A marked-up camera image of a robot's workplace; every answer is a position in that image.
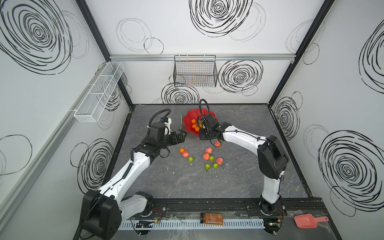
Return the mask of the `red flower-shaped fruit bowl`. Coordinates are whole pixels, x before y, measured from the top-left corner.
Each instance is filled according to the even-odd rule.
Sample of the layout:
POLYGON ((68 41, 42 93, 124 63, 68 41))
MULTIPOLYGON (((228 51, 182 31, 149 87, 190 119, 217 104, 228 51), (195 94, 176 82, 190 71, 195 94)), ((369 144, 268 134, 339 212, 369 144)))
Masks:
POLYGON ((205 128, 199 109, 188 111, 187 115, 183 118, 183 123, 186 131, 195 135, 199 135, 200 129, 205 128))

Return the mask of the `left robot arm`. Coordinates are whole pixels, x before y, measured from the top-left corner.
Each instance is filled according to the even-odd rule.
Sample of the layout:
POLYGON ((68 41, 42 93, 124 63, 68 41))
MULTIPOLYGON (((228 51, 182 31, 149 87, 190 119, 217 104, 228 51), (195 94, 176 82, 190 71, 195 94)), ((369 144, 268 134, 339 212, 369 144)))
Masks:
POLYGON ((82 231, 87 231, 91 237, 110 240, 123 221, 136 214, 149 215, 152 210, 150 195, 139 192, 128 199, 124 199, 124 195, 137 177, 160 156, 161 150, 183 143, 186 136, 187 132, 183 130, 159 139, 146 136, 132 148, 130 159, 114 177, 98 190, 89 190, 84 195, 74 239, 80 240, 82 231))

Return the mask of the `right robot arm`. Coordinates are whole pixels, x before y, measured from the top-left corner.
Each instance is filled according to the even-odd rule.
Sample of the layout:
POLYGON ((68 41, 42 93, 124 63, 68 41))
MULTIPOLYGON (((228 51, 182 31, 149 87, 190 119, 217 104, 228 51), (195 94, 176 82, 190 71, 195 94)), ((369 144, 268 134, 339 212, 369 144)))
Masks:
POLYGON ((261 137, 236 128, 228 123, 203 122, 201 140, 218 139, 237 144, 258 157, 259 169, 264 175, 264 185, 259 208, 264 215, 276 213, 281 204, 281 183, 289 158, 280 140, 275 136, 261 137))

